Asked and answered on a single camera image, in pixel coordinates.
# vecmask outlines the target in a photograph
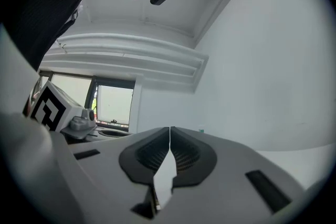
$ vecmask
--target black slot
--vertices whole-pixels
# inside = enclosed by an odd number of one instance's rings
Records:
[[[100,154],[98,150],[83,151],[79,153],[74,153],[76,159],[85,159],[94,155]]]
[[[290,204],[291,200],[261,171],[245,175],[273,213]]]

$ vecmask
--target white ceiling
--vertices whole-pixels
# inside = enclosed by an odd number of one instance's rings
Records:
[[[150,0],[83,0],[84,10],[64,36],[89,33],[97,26],[125,35],[155,36],[157,39],[195,48],[200,38],[229,0],[167,0],[161,6]],[[144,31],[134,31],[145,27]]]

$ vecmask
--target black shirt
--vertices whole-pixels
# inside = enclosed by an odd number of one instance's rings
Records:
[[[6,1],[4,26],[22,55],[37,70],[55,40],[74,24],[74,20],[67,20],[81,0]]]

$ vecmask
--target window frame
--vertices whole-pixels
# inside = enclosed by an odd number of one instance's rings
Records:
[[[87,75],[80,75],[80,74],[73,74],[73,73],[46,71],[46,70],[39,71],[40,78],[42,76],[48,77],[49,81],[51,81],[54,74],[61,75],[61,76],[91,79],[91,83],[90,83],[88,93],[85,99],[84,108],[86,109],[92,108],[92,103],[95,98],[94,94],[98,86],[110,86],[110,87],[116,87],[116,88],[132,89],[134,93],[135,80],[133,81],[133,80],[112,79],[112,78],[104,78],[104,77],[98,77],[98,76],[87,76]],[[116,129],[116,130],[125,131],[125,132],[129,131],[129,127],[113,126],[113,125],[107,125],[107,124],[99,123],[99,122],[96,122],[96,125],[98,127],[103,127],[107,129]]]

